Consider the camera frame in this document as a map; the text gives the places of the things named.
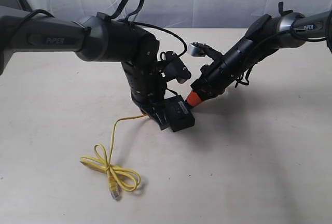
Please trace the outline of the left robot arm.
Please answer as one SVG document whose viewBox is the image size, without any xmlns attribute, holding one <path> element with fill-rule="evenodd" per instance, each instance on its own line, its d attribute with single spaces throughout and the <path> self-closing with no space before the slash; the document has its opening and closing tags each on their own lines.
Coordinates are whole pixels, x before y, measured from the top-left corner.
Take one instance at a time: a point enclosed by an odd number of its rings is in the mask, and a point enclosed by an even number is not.
<svg viewBox="0 0 332 224">
<path fill-rule="evenodd" d="M 119 62 L 130 87 L 131 99 L 162 130 L 177 132 L 194 125 L 184 99 L 166 98 L 171 80 L 191 77 L 179 54 L 159 52 L 160 42 L 146 30 L 119 15 L 129 0 L 122 0 L 112 15 L 98 12 L 80 22 L 64 21 L 49 12 L 1 7 L 1 69 L 17 52 L 74 52 L 87 62 Z"/>
</svg>

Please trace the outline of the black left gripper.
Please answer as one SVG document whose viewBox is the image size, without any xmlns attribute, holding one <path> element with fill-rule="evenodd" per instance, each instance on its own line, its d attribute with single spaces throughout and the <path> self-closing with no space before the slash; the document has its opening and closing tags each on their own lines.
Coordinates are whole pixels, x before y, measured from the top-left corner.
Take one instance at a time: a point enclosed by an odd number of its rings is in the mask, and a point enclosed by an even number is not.
<svg viewBox="0 0 332 224">
<path fill-rule="evenodd" d="M 159 41 L 154 37 L 146 37 L 139 42 L 138 50 L 128 62 L 121 66 L 130 86 L 134 104 L 154 120 L 160 130 L 170 127 L 165 104 L 166 83 L 158 70 L 157 54 Z"/>
</svg>

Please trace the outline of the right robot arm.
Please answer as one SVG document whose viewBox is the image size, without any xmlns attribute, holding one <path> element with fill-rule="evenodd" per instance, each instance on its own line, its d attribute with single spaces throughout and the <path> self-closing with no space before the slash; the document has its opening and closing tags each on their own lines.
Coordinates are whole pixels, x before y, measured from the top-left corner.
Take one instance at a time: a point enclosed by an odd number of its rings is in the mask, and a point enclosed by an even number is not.
<svg viewBox="0 0 332 224">
<path fill-rule="evenodd" d="M 201 67 L 200 77 L 191 84 L 192 91 L 186 98 L 190 108 L 223 94 L 232 83 L 249 85 L 253 67 L 280 49 L 322 41 L 331 48 L 331 11 L 306 17 L 284 10 L 283 5 L 278 3 L 279 16 L 265 14 L 258 18 L 225 54 L 204 43 L 189 45 L 191 56 L 208 56 L 213 60 Z"/>
</svg>

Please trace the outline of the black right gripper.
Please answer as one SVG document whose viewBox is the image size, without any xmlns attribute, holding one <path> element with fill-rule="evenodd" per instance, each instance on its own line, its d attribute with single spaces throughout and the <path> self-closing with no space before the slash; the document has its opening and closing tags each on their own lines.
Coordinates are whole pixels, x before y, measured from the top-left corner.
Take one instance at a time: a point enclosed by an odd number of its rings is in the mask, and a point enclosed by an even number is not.
<svg viewBox="0 0 332 224">
<path fill-rule="evenodd" d="M 192 90 L 186 98 L 188 107 L 192 109 L 204 101 L 216 98 L 253 67 L 256 63 L 253 58 L 255 47 L 254 41 L 247 38 L 240 39 L 207 74 L 202 75 L 190 85 Z"/>
</svg>

